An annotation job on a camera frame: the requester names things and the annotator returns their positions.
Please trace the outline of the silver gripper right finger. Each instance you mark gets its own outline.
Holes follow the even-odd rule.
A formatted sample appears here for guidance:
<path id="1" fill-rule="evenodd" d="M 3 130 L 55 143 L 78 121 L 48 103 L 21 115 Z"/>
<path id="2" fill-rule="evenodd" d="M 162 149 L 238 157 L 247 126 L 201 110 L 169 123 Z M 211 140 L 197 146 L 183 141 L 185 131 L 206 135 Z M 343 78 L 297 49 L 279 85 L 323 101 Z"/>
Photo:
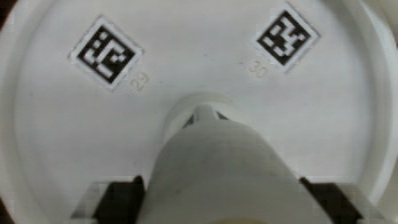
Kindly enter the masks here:
<path id="1" fill-rule="evenodd" d="M 305 177 L 298 181 L 332 224 L 377 224 L 385 221 L 385 217 L 353 185 L 311 182 Z"/>

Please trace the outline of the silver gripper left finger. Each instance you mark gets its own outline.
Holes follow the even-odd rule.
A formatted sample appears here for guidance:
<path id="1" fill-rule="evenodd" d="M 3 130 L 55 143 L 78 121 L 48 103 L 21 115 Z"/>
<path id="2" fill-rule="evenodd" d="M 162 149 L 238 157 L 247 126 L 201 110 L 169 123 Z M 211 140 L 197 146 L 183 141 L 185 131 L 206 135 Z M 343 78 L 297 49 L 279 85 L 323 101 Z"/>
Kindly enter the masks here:
<path id="1" fill-rule="evenodd" d="M 94 182 L 71 213 L 69 224 L 135 224 L 146 196 L 142 176 Z"/>

